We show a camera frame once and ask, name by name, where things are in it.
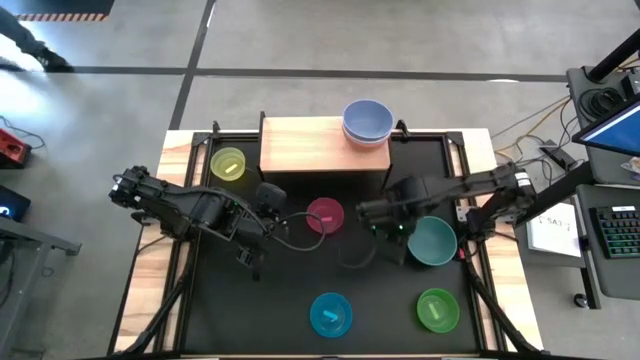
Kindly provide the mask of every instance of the concrete floor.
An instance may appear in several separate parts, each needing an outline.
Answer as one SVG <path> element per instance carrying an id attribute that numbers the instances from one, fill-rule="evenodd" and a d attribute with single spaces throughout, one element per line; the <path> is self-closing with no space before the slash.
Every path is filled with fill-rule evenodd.
<path id="1" fill-rule="evenodd" d="M 141 75 L 134 67 L 185 73 L 180 69 L 189 63 L 205 4 L 116 0 L 105 22 L 25 24 L 76 65 L 98 73 L 117 66 L 128 74 L 0 72 L 2 115 L 47 142 L 27 170 L 0 172 L 0 183 L 33 199 L 28 224 L 84 244 L 77 258 L 50 259 L 56 273 L 40 282 L 21 348 L 42 348 L 45 359 L 106 352 L 140 231 L 128 211 L 108 200 L 111 175 L 134 164 L 155 169 L 183 85 L 183 75 Z M 218 0 L 202 53 L 192 60 L 205 69 L 562 75 L 597 62 L 639 20 L 633 0 Z M 4 38 L 0 57 L 38 66 Z M 219 76 L 195 76 L 188 89 L 181 129 L 208 129 L 214 119 L 223 128 L 256 128 L 260 110 L 335 115 L 354 99 L 375 98 L 411 127 L 492 133 L 568 93 L 557 82 Z M 526 129 L 494 145 L 509 144 Z M 557 141 L 561 131 L 554 117 L 536 135 Z M 539 154 L 529 140 L 523 150 L 527 157 Z M 586 156 L 577 145 L 567 150 Z M 542 190 L 540 165 L 528 170 Z M 525 270 L 547 350 L 637 358 L 640 302 L 604 298 L 603 310 L 576 309 L 578 270 L 529 264 Z"/>

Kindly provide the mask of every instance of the stacked bowls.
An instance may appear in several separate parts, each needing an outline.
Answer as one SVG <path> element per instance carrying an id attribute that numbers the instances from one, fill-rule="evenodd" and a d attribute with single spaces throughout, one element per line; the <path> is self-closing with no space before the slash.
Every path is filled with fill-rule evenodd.
<path id="1" fill-rule="evenodd" d="M 342 114 L 344 135 L 351 143 L 374 148 L 386 143 L 393 130 L 391 110 L 375 100 L 357 100 Z"/>

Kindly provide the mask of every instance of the white paper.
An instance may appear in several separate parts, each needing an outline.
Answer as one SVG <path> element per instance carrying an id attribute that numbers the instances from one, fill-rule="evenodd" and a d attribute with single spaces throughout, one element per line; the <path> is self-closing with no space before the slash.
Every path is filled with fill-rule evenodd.
<path id="1" fill-rule="evenodd" d="M 527 223 L 529 248 L 580 257 L 573 205 L 557 204 Z"/>

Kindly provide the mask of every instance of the black keyboard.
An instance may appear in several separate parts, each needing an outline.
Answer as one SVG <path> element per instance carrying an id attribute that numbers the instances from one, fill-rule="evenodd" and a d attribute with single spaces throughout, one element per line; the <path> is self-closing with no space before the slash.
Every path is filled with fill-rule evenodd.
<path id="1" fill-rule="evenodd" d="M 609 259 L 640 257 L 640 206 L 589 209 L 591 221 Z"/>

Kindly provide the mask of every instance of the computer monitor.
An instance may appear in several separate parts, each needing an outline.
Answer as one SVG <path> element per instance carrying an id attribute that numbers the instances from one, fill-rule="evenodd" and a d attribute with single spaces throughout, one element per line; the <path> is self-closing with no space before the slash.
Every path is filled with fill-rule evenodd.
<path id="1" fill-rule="evenodd" d="M 587 146 L 640 156 L 640 96 L 594 121 L 573 135 L 571 140 Z"/>

